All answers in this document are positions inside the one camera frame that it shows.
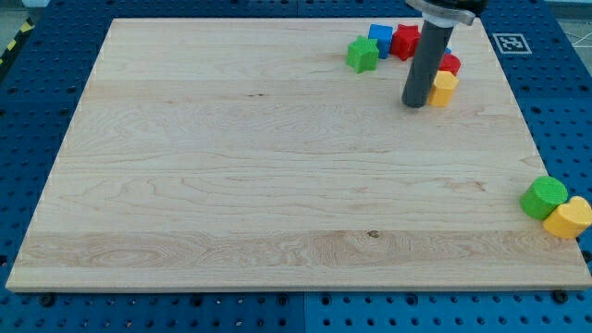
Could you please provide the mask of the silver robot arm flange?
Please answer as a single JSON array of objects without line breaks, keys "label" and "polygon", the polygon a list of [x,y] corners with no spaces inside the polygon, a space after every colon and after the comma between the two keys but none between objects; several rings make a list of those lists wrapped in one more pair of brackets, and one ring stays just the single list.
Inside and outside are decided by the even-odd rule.
[{"label": "silver robot arm flange", "polygon": [[405,0],[405,4],[421,12],[422,18],[440,28],[461,23],[471,26],[487,7],[488,0]]}]

